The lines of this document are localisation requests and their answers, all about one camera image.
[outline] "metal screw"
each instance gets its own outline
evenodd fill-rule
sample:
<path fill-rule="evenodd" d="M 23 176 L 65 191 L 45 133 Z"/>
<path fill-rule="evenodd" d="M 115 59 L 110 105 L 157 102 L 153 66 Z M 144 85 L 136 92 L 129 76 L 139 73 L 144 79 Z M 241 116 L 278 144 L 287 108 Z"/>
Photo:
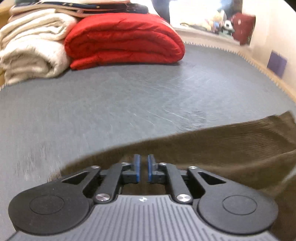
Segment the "metal screw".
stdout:
<path fill-rule="evenodd" d="M 96 195 L 96 200 L 98 201 L 108 201 L 110 199 L 110 195 L 107 193 L 100 193 Z"/>
<path fill-rule="evenodd" d="M 179 194 L 177 196 L 177 199 L 180 201 L 180 202 L 188 202 L 191 200 L 191 196 L 187 195 L 187 194 Z"/>

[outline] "white towel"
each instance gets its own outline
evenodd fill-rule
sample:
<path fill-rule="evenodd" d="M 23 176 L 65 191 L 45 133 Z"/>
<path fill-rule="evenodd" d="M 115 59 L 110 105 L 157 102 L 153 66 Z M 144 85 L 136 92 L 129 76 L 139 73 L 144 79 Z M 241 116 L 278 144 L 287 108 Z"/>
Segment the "white towel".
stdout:
<path fill-rule="evenodd" d="M 72 30 L 77 19 L 55 9 L 44 9 L 28 14 L 0 29 L 0 50 L 9 42 L 24 36 L 35 35 L 36 38 L 62 40 Z"/>
<path fill-rule="evenodd" d="M 7 85 L 30 78 L 56 77 L 70 65 L 63 43 L 28 37 L 10 42 L 0 52 L 0 67 L 6 70 Z"/>

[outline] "red folded blanket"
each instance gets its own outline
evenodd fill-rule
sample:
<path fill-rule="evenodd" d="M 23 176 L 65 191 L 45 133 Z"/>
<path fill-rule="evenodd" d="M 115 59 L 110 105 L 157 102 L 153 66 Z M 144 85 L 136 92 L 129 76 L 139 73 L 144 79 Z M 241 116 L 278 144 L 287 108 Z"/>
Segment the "red folded blanket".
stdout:
<path fill-rule="evenodd" d="M 181 60 L 184 44 L 153 14 L 105 13 L 81 20 L 65 39 L 72 69 L 114 63 L 170 64 Z"/>

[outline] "wall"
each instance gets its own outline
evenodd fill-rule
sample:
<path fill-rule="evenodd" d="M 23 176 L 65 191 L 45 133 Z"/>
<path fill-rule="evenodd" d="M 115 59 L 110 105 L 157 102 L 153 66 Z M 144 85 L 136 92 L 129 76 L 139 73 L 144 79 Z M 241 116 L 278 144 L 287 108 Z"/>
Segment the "wall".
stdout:
<path fill-rule="evenodd" d="M 272 50 L 287 58 L 283 81 L 296 90 L 296 12 L 284 0 L 244 0 L 242 11 L 256 15 L 252 57 L 264 66 Z"/>

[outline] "brown garment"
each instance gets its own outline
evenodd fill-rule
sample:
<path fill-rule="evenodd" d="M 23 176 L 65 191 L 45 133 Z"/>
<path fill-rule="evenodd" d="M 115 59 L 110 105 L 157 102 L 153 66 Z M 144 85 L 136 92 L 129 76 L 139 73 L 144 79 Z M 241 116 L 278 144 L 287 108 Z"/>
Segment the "brown garment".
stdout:
<path fill-rule="evenodd" d="M 296 164 L 296 124 L 290 112 L 114 148 L 78 160 L 62 174 L 94 164 L 108 168 L 131 160 L 134 153 L 143 156 L 142 182 L 127 185 L 124 193 L 163 194 L 163 186 L 145 183 L 145 158 L 154 154 L 158 162 L 176 164 L 180 169 L 196 165 L 273 196 L 279 216 L 272 232 L 282 241 L 296 238 L 296 177 L 288 176 Z"/>

